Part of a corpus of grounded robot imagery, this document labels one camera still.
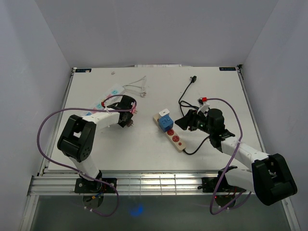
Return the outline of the beige red power strip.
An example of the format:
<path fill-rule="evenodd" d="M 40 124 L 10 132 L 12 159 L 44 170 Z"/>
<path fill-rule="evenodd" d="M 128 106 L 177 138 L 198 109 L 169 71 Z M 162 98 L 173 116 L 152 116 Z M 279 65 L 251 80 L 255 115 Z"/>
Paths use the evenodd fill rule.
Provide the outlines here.
<path fill-rule="evenodd" d="M 155 114 L 153 116 L 154 122 L 159 127 L 159 129 L 165 134 L 168 140 L 174 145 L 176 150 L 178 152 L 183 152 L 183 150 L 186 148 L 186 143 L 182 138 L 180 138 L 177 132 L 173 129 L 174 125 L 173 120 L 170 118 L 169 115 L 167 115 L 167 117 L 164 117 L 165 122 L 167 122 L 167 126 L 163 126 L 163 120 L 159 116 L 160 114 Z"/>

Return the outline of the white usb charger plug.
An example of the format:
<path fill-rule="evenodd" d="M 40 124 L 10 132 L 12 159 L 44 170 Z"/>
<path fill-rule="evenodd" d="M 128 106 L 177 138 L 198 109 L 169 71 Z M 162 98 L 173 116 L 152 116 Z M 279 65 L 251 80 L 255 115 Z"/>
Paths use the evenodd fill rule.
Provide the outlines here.
<path fill-rule="evenodd" d="M 169 115 L 169 113 L 170 113 L 170 111 L 168 110 L 168 109 L 164 109 L 164 110 L 162 110 L 162 111 L 160 111 L 158 114 L 159 114 L 159 118 L 162 118 L 162 117 L 164 117 L 164 116 L 167 116 L 167 115 Z"/>

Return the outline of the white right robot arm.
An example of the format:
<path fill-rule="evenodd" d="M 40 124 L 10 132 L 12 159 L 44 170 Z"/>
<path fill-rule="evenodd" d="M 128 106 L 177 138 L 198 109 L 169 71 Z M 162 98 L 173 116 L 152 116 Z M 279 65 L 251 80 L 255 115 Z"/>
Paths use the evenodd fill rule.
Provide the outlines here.
<path fill-rule="evenodd" d="M 209 183 L 217 191 L 229 191 L 232 187 L 254 193 L 265 205 L 271 205 L 297 194 L 297 185 L 281 154 L 267 154 L 239 141 L 225 128 L 219 109 L 210 109 L 205 115 L 196 110 L 175 121 L 182 130 L 200 130 L 209 135 L 211 145 L 220 152 L 234 156 L 247 170 L 229 165 L 220 170 Z"/>

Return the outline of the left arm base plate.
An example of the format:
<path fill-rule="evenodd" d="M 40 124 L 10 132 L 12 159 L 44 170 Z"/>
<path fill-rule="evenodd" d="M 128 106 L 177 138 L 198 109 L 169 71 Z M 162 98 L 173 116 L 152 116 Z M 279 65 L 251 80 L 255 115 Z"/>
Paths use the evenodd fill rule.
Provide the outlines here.
<path fill-rule="evenodd" d="M 78 178 L 75 183 L 75 193 L 115 193 L 110 186 L 101 184 L 97 181 L 89 181 L 84 178 Z"/>

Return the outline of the pink plug adapter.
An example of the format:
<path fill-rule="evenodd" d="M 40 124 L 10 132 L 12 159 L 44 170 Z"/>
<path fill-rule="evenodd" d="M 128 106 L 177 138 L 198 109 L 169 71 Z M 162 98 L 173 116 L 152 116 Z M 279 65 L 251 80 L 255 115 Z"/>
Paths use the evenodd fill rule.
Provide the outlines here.
<path fill-rule="evenodd" d="M 137 109 L 136 109 L 136 108 L 137 108 L 137 103 L 134 103 L 134 104 L 133 104 L 133 108 L 132 108 L 132 110 L 131 110 L 131 113 L 132 113 L 132 114 L 137 113 Z"/>

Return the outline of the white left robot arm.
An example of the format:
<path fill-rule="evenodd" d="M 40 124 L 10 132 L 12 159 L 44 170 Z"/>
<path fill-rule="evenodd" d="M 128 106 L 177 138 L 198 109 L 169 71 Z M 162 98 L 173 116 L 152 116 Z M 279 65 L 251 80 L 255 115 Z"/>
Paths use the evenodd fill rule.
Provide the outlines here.
<path fill-rule="evenodd" d="M 112 96 L 100 103 L 89 115 L 71 115 L 57 142 L 57 148 L 67 156 L 85 179 L 85 186 L 91 192 L 97 192 L 102 187 L 102 173 L 96 167 L 90 153 L 95 134 L 111 125 L 120 127 L 132 124 L 136 100 L 128 95 L 115 95 L 120 101 L 112 102 Z"/>

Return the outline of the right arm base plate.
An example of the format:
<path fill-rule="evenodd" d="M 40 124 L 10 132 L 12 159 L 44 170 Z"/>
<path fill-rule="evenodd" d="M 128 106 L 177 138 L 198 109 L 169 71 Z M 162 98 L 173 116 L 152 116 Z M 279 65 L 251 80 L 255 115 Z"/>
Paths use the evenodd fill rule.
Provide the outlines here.
<path fill-rule="evenodd" d="M 203 177 L 201 178 L 202 183 L 197 187 L 198 190 L 202 190 L 202 192 L 213 193 L 218 182 L 218 177 Z M 220 183 L 217 192 L 221 193 L 231 193 L 231 192 L 241 192 L 244 189 L 236 186 L 231 186 L 227 183 L 225 179 Z"/>

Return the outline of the blue cube socket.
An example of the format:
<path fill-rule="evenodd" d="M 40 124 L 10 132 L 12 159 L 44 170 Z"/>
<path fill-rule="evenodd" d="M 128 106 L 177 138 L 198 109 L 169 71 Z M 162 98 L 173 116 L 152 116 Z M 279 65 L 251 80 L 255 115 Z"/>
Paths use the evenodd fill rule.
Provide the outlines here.
<path fill-rule="evenodd" d="M 165 115 L 158 119 L 158 125 L 163 132 L 167 132 L 173 128 L 174 122 L 169 115 Z"/>

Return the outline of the white multicolour power strip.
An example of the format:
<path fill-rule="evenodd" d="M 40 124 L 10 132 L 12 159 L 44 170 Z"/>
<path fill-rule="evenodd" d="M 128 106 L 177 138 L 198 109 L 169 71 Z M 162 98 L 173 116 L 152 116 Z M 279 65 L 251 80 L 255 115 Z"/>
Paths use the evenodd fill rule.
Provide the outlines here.
<path fill-rule="evenodd" d="M 102 106 L 102 102 L 106 100 L 107 98 L 113 96 L 113 95 L 119 95 L 119 94 L 124 94 L 125 89 L 120 86 L 119 84 L 114 84 L 110 89 L 108 89 L 105 93 L 103 93 L 95 102 L 89 106 L 89 108 L 94 109 L 94 110 L 103 110 L 104 107 Z M 111 99 L 107 100 L 105 104 L 110 105 L 112 103 L 115 103 L 120 97 L 112 97 Z M 96 113 L 95 111 L 85 111 L 81 113 L 81 116 L 89 116 Z"/>

